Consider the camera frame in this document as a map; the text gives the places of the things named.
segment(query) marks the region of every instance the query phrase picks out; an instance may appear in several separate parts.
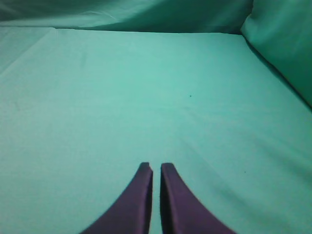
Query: wrinkle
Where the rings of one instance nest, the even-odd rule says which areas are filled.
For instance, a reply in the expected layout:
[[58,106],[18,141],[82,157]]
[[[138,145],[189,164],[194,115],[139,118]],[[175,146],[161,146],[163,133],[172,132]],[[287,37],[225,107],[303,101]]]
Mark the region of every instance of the wrinkle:
[[36,45],[38,43],[42,42],[47,36],[51,33],[51,30],[49,30],[47,33],[45,33],[43,36],[41,36],[38,40],[36,40],[31,46],[27,47],[24,51],[21,52],[21,54],[10,64],[7,65],[7,67],[0,73],[0,85],[5,84],[10,78],[5,79],[6,75],[10,73],[15,66],[18,64],[18,62],[27,56],[29,53],[31,53]]

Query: teal sheet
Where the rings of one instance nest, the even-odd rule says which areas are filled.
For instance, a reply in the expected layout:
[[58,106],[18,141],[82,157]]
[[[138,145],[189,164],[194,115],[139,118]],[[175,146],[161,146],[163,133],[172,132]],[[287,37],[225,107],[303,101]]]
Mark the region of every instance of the teal sheet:
[[242,32],[312,107],[311,12],[311,0],[254,0]]
[[0,232],[77,234],[173,162],[239,234],[312,233],[312,114],[239,35],[0,28]]
[[0,25],[240,34],[252,3],[253,0],[0,0]]

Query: fabric wall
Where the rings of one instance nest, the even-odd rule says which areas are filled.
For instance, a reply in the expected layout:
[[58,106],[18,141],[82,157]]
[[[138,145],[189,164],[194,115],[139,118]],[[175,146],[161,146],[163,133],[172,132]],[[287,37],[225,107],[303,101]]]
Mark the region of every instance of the fabric wall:
[[0,26],[240,34],[253,0],[0,0]]
[[312,106],[311,12],[311,0],[254,0],[242,32]]

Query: teal fabric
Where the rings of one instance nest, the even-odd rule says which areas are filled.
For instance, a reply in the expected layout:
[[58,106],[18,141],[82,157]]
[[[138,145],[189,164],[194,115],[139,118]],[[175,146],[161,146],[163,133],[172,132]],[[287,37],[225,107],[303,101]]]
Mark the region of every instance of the teal fabric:
[[239,234],[312,233],[312,114],[228,34],[0,28],[0,233],[77,234],[138,165]]
[[240,34],[251,10],[252,0],[0,0],[0,25]]
[[311,0],[254,0],[242,32],[312,106],[311,12]]

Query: purple object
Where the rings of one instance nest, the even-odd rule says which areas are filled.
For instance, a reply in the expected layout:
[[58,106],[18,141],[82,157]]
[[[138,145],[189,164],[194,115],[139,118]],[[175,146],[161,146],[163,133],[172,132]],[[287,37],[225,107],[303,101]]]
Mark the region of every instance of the purple object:
[[160,179],[164,234],[235,234],[199,202],[172,163],[161,165]]
[[148,234],[152,189],[153,171],[143,162],[116,202],[81,234]]

